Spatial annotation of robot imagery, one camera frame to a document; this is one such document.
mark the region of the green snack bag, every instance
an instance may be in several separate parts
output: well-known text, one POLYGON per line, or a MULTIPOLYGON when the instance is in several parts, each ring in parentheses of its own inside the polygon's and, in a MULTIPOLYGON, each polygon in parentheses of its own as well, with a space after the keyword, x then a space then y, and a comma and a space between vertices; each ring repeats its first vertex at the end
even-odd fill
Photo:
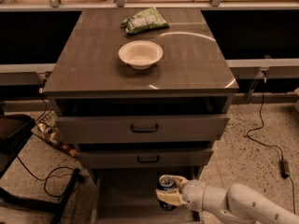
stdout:
POLYGON ((125 19, 121 26, 126 26, 127 34, 135 35, 156 28, 169 27, 169 24, 155 7, 151 7, 125 19))

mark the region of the terrazzo floor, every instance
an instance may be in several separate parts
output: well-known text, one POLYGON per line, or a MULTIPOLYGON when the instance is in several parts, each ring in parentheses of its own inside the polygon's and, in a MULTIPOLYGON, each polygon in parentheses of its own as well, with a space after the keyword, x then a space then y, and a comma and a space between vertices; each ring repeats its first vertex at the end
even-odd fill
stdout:
MULTIPOLYGON (((260 192, 274 203, 293 212, 292 182, 280 175, 278 162, 280 153, 277 148, 261 146, 246 136, 247 131, 261 126, 259 110, 261 104, 244 104, 235 102, 228 115, 230 121, 220 141, 214 145, 214 153, 204 167, 200 179, 208 185, 229 188, 234 182, 243 183, 260 192)), ((40 105, 15 105, 7 103, 6 114, 26 113, 33 118, 41 114, 40 105)), ((294 202, 299 213, 299 113, 294 103, 267 103, 262 109, 264 127, 251 136, 267 145, 280 146, 284 158, 288 160, 291 177, 294 183, 294 202)), ((19 155, 29 170, 38 177, 45 177, 56 168, 67 166, 78 167, 84 175, 83 184, 76 188, 64 210, 61 224, 87 224, 91 221, 95 197, 95 185, 88 172, 80 163, 64 153, 46 145, 36 136, 32 136, 19 155)), ((61 170, 59 175, 69 174, 68 169, 61 170)), ((67 176, 52 178, 47 184, 51 193, 61 193, 68 182, 67 176)), ((12 194, 49 200, 57 199, 48 196, 43 189, 43 182, 36 181, 15 160, 0 180, 0 186, 12 194)), ((201 215, 207 224, 220 224, 208 213, 201 215)), ((50 223, 51 214, 16 209, 0 204, 0 223, 6 224, 44 224, 50 223)))

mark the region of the black cable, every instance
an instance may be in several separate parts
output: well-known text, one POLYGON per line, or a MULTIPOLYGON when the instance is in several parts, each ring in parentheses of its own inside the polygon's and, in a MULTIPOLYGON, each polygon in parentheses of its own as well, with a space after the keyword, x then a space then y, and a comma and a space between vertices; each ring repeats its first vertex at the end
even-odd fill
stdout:
POLYGON ((44 182, 44 190, 45 190, 45 192, 46 192, 50 197, 54 197, 54 198, 61 198, 61 197, 64 195, 64 193, 62 193, 61 195, 55 195, 55 194, 51 194, 51 193, 49 193, 49 192, 47 191, 47 182, 48 182, 48 180, 49 180, 50 178, 55 177, 55 176, 57 177, 57 175, 51 175, 51 174, 54 173, 55 171, 59 170, 59 169, 69 169, 69 170, 74 171, 74 169, 72 169, 72 168, 70 168, 70 167, 58 167, 58 168, 54 168, 54 169, 48 174, 48 176, 46 177, 46 181, 44 182))
POLYGON ((32 176, 34 177, 36 180, 38 181, 44 181, 44 191, 50 196, 50 197, 55 197, 55 198, 61 198, 64 193, 62 193, 61 195, 55 195, 55 194, 51 194, 47 191, 47 182, 50 178, 53 178, 53 177, 58 177, 58 178, 62 178, 64 176, 67 176, 67 175, 72 175, 72 174, 66 174, 66 175, 52 175, 52 173, 54 173, 55 171, 59 170, 59 169, 69 169, 69 170, 72 170, 74 171, 73 168, 70 168, 70 167, 66 167, 66 166, 61 166, 61 167, 57 167, 57 168, 54 168, 52 171, 50 171, 50 173, 48 174, 48 176, 46 178, 39 178, 37 177, 36 175, 34 175, 27 167, 26 165, 22 162, 22 160, 17 156, 18 160, 20 161, 21 165, 27 170, 27 172, 32 176))
MULTIPOLYGON (((247 132, 247 137, 248 137, 248 139, 250 139, 250 140, 252 140, 252 141, 254 141, 254 142, 256 142, 256 143, 258 143, 258 144, 260 144, 260 145, 262 145, 262 146, 264 146, 264 147, 270 147, 270 148, 274 148, 274 147, 276 147, 276 148, 278 148, 278 149, 280 150, 280 153, 281 153, 281 160, 284 161, 283 150, 282 150, 281 147, 279 147, 279 146, 267 145, 267 144, 265 144, 265 143, 263 143, 263 142, 261 142, 261 141, 255 139, 255 138, 252 138, 252 137, 249 135, 249 133, 251 133, 251 132, 261 130, 261 129, 263 128, 263 126, 264 126, 263 116, 262 116, 263 104, 264 104, 264 95, 263 95, 263 86, 262 86, 262 104, 261 104, 260 112, 259 112, 259 114, 260 114, 260 119, 261 119, 261 122, 262 122, 262 125, 261 125, 260 127, 257 127, 257 128, 254 128, 254 129, 249 130, 249 131, 247 132)), ((294 184, 293 184, 293 181, 292 181, 292 178, 291 178, 290 175, 288 175, 288 178, 289 178, 289 179, 291 180, 291 182, 292 182, 292 206, 293 206, 293 212, 296 214, 295 186, 294 186, 294 184)))
POLYGON ((261 142, 261 141, 255 139, 255 138, 252 138, 252 137, 249 135, 249 133, 251 133, 251 132, 261 130, 261 129, 263 128, 263 126, 264 126, 263 117, 262 117, 263 104, 264 104, 264 95, 263 95, 263 91, 262 91, 262 104, 261 104, 260 112, 259 112, 259 114, 260 114, 260 119, 261 119, 261 122, 262 122, 262 125, 261 125, 260 127, 257 127, 257 128, 254 128, 254 129, 249 130, 249 131, 247 132, 247 137, 248 137, 250 140, 252 140, 252 141, 254 141, 254 142, 256 142, 256 143, 258 143, 258 144, 260 144, 260 145, 262 145, 262 146, 265 146, 265 147, 271 147, 271 148, 273 148, 273 147, 278 148, 278 149, 280 150, 280 153, 281 153, 281 159, 284 160, 284 158, 283 158, 283 151, 282 151, 281 147, 279 147, 279 146, 271 146, 271 145, 267 145, 267 144, 265 144, 265 143, 263 143, 263 142, 261 142))
POLYGON ((40 99, 42 100, 42 102, 45 104, 45 107, 44 107, 44 111, 43 113, 36 119, 36 123, 39 122, 39 120, 46 114, 46 111, 47 111, 47 102, 45 102, 44 98, 43 97, 40 97, 40 99))

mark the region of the can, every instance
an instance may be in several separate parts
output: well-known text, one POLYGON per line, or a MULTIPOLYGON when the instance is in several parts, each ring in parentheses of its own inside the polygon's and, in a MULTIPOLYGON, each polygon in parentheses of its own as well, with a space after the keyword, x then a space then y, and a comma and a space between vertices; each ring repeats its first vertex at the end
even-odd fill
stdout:
MULTIPOLYGON (((159 190, 169 190, 174 189, 176 187, 175 179, 171 175, 162 175, 159 178, 158 185, 159 190)), ((165 203, 159 200, 159 205, 164 211, 172 211, 176 207, 174 205, 165 203)))
POLYGON ((38 123, 37 126, 38 130, 41 131, 43 134, 51 135, 53 133, 53 129, 44 122, 38 123))

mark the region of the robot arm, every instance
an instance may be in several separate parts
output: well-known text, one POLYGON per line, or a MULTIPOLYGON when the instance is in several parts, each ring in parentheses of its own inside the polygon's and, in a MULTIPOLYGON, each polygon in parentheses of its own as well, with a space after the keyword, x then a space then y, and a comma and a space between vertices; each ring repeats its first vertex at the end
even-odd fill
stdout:
POLYGON ((177 188, 156 190, 159 200, 173 205, 185 204, 196 212, 207 211, 223 224, 253 224, 257 220, 263 224, 299 223, 297 215, 245 185, 235 183, 222 189, 199 180, 174 178, 177 188))

